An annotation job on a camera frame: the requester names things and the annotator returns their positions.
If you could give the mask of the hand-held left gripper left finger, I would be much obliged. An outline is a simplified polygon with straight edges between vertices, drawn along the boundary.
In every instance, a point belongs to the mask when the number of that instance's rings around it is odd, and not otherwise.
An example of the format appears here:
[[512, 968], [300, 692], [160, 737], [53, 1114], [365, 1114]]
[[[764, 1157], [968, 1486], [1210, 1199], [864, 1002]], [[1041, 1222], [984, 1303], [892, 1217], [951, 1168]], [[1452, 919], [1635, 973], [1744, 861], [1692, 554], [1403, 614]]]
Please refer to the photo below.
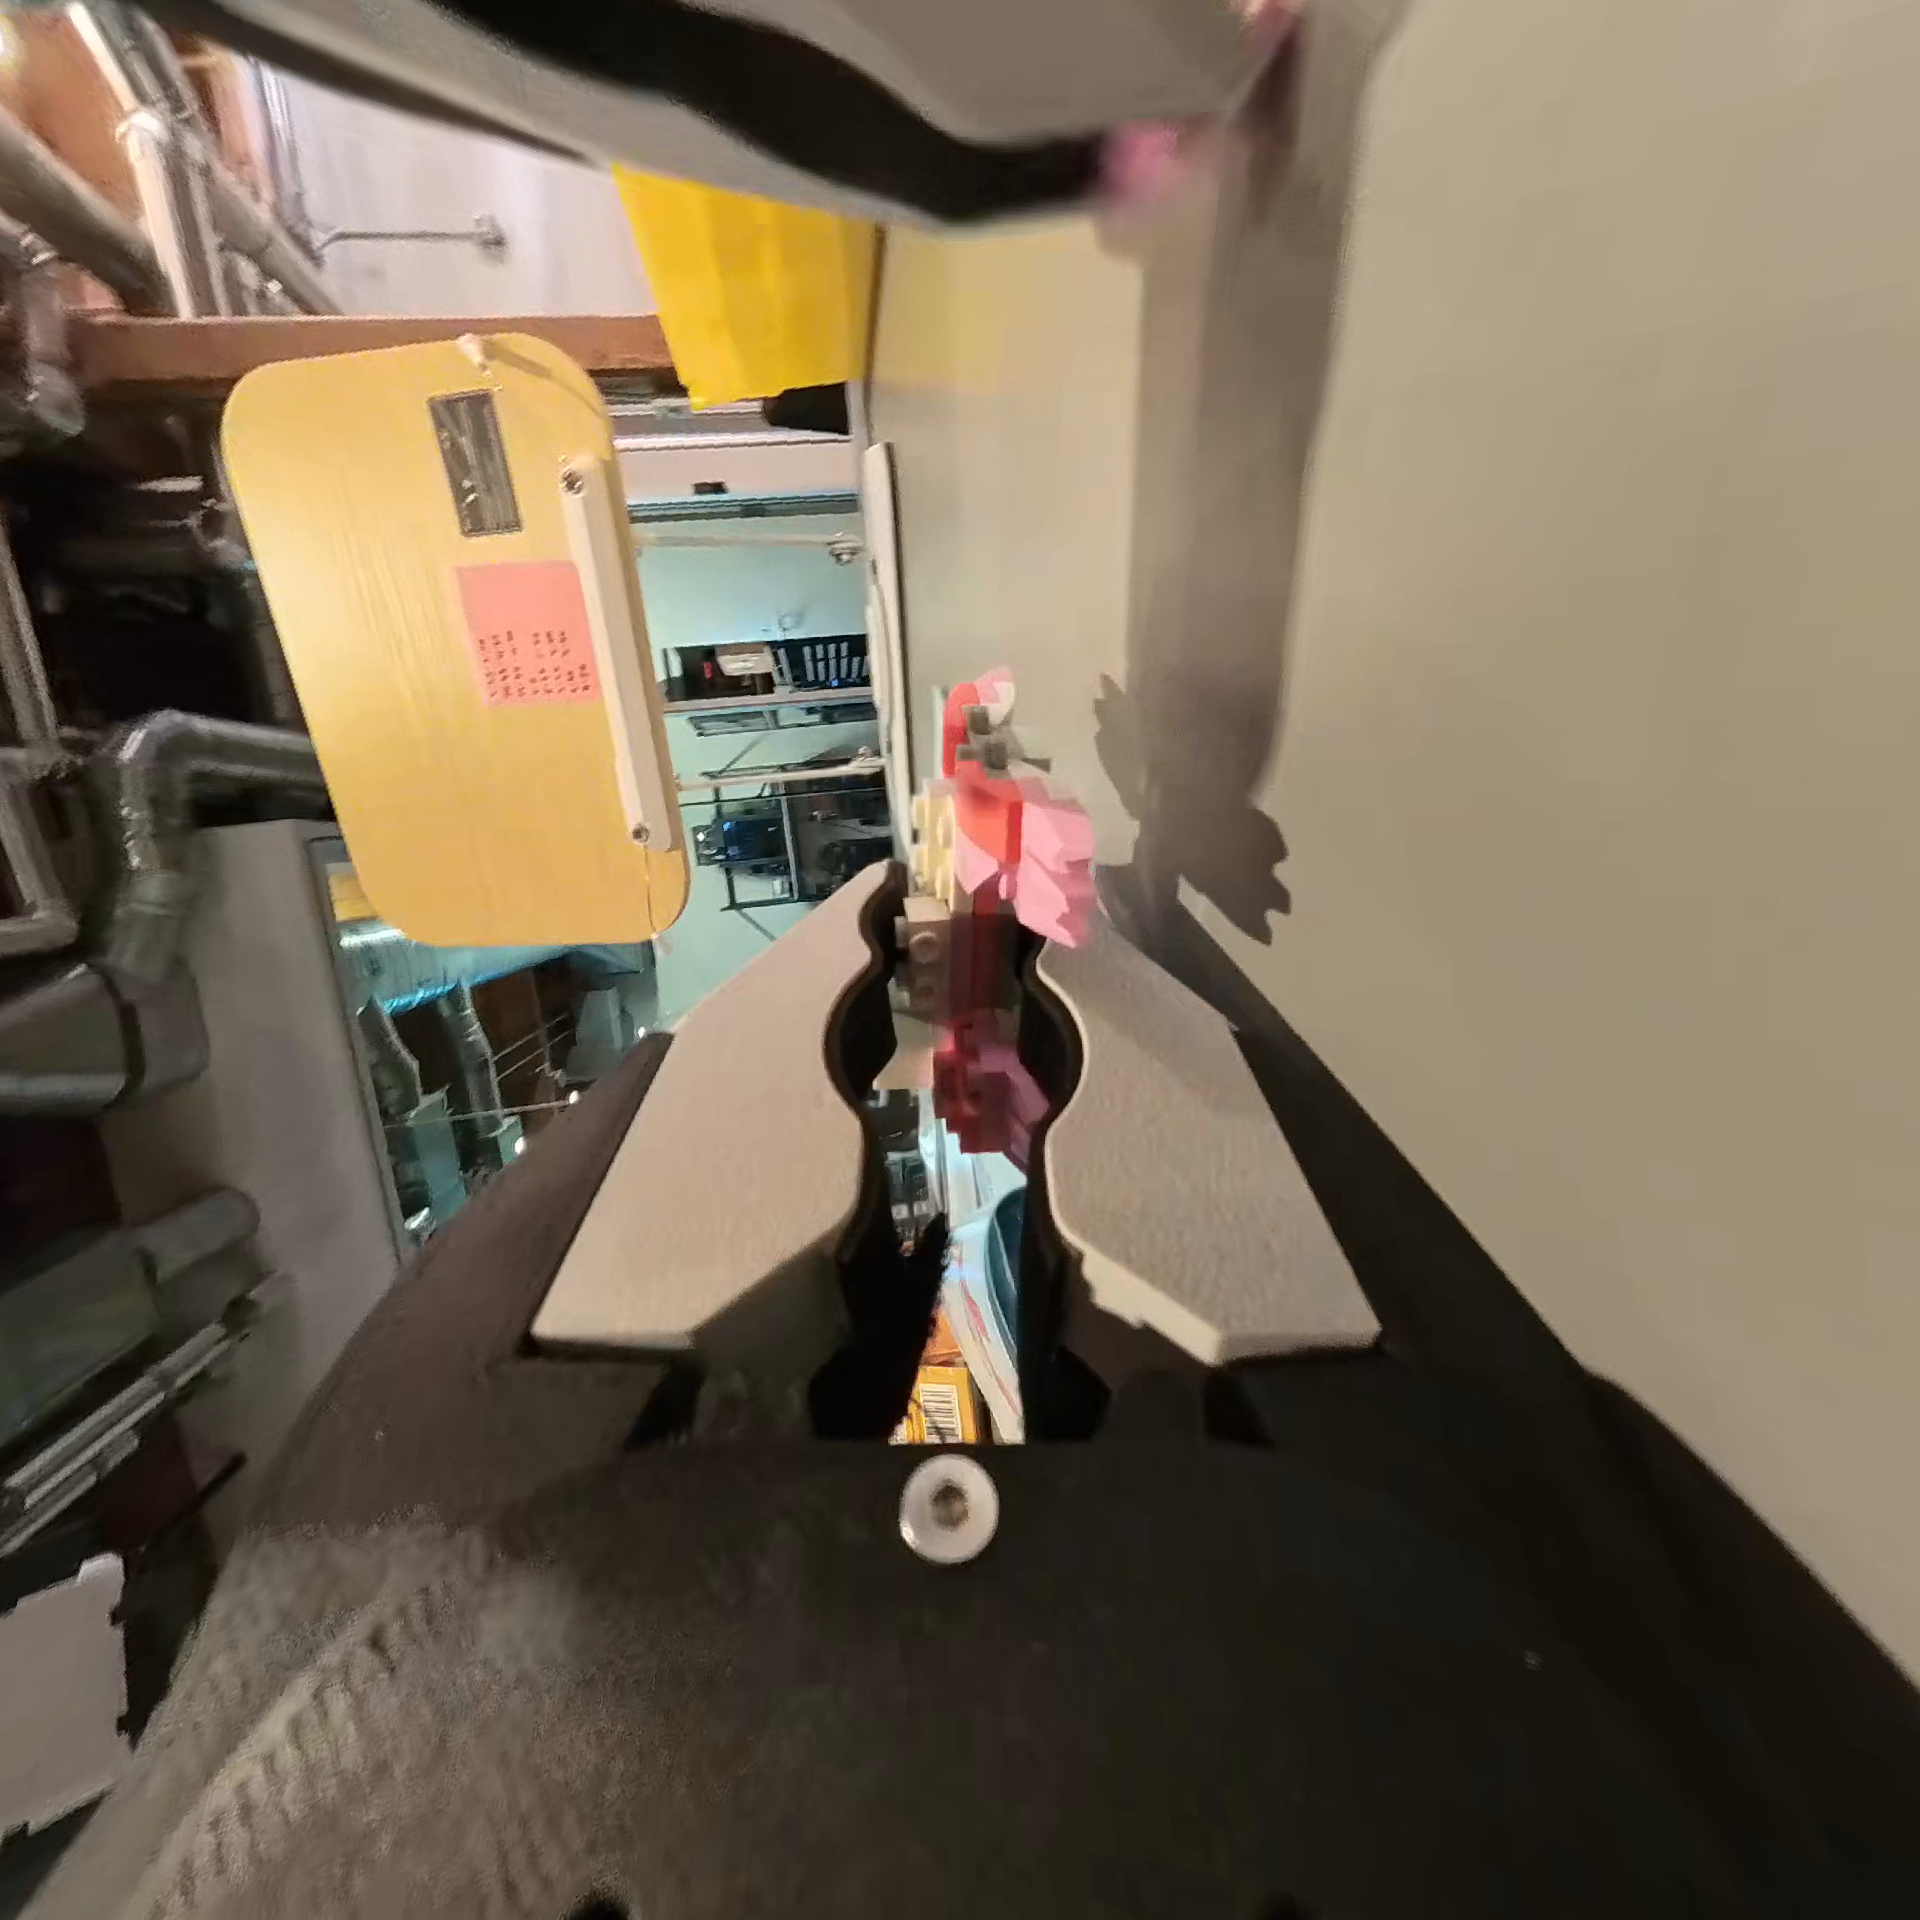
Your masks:
[[941, 1268], [904, 1248], [874, 1110], [906, 869], [844, 881], [687, 1015], [530, 1322], [804, 1433], [892, 1433]]

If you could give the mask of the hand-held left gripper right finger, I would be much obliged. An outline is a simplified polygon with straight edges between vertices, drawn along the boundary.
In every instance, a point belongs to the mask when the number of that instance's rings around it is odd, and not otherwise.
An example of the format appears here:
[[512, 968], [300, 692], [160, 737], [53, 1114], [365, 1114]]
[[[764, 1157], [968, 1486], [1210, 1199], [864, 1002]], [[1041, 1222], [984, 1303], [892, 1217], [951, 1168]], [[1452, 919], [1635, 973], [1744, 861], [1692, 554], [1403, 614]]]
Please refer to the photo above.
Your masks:
[[1090, 1437], [1135, 1376], [1346, 1357], [1383, 1322], [1232, 1021], [1097, 921], [1025, 968], [1045, 1094], [1025, 1181], [1025, 1436]]

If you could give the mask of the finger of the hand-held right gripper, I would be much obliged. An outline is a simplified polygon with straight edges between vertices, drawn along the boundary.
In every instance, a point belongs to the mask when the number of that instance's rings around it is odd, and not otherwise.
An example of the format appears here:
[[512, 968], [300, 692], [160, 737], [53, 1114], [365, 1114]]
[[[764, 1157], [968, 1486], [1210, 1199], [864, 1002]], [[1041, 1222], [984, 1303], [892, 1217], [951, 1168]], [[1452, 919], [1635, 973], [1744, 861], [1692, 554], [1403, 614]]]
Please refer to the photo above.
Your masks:
[[228, 1], [209, 33], [372, 105], [860, 218], [1081, 210], [1255, 78], [1216, 1]]

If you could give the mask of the pink toy brick bird model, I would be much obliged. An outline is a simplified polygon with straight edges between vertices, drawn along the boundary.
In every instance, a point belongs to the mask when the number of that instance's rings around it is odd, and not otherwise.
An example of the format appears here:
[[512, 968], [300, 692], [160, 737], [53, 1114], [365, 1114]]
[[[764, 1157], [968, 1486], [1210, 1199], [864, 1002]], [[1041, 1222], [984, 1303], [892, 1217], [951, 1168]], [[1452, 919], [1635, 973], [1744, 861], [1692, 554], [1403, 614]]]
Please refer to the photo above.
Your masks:
[[1026, 1168], [1050, 1100], [1019, 1050], [1025, 964], [1036, 945], [1089, 944], [1097, 888], [1090, 817], [1016, 719], [1007, 664], [945, 695], [940, 765], [911, 808], [897, 985], [929, 1031], [924, 1081], [946, 1134]]

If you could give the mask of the grey desk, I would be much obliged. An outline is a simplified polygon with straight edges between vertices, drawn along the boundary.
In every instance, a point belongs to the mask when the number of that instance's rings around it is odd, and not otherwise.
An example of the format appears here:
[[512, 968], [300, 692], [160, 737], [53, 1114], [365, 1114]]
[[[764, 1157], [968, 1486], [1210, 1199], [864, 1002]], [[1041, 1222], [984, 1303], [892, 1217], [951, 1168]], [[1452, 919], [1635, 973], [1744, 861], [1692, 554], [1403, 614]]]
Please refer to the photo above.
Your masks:
[[916, 743], [1298, 1037], [1915, 1671], [1919, 6], [1309, 5], [1140, 218], [895, 229]]

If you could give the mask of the yellow bin with plastic bags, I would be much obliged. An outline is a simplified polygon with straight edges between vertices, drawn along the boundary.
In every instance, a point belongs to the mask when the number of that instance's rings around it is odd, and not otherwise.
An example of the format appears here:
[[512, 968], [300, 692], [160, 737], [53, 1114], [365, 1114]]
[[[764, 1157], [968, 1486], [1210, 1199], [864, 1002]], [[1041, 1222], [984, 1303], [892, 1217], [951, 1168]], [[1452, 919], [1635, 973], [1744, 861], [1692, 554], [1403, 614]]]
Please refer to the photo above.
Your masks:
[[874, 221], [624, 165], [612, 181], [695, 408], [868, 375], [880, 273]]

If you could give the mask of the wooden book stand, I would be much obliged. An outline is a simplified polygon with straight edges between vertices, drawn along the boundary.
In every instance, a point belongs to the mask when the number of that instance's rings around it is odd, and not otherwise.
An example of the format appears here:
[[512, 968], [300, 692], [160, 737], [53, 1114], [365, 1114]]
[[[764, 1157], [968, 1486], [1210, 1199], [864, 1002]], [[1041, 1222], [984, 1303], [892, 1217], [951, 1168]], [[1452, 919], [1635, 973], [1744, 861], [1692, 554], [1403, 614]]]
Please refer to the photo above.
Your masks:
[[[693, 853], [602, 391], [514, 329], [253, 367], [223, 455], [372, 910], [432, 945], [649, 944]], [[602, 700], [483, 706], [452, 570], [569, 560]]]

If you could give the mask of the pink sticky note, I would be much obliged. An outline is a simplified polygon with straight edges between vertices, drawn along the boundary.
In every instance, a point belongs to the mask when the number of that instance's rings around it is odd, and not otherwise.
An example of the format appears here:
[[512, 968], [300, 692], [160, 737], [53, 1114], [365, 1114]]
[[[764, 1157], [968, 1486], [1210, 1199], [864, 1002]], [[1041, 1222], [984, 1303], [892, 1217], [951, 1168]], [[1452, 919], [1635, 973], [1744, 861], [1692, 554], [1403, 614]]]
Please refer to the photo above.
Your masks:
[[602, 700], [585, 589], [569, 560], [466, 565], [452, 580], [483, 706]]

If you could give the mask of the person's grey hoodie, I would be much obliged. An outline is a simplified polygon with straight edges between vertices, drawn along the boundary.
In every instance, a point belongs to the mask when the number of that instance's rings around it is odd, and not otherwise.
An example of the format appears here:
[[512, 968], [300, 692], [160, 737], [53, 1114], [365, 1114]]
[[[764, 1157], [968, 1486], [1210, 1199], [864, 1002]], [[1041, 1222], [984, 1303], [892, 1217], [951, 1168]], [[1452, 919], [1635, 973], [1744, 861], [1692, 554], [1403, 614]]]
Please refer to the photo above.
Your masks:
[[240, 1542], [25, 1916], [642, 1916], [585, 1604], [473, 1527]]

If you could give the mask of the silver ventilation duct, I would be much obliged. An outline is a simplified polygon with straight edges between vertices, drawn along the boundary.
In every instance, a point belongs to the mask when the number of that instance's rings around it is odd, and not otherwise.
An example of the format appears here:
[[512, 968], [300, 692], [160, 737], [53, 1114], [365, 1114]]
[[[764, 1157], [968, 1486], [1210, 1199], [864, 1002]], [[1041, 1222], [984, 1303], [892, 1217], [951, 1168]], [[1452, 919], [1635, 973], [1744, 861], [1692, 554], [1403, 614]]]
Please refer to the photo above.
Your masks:
[[91, 962], [125, 997], [154, 991], [176, 962], [197, 894], [185, 848], [209, 791], [293, 800], [328, 796], [313, 740], [181, 709], [152, 711], [87, 757], [87, 802], [111, 856]]

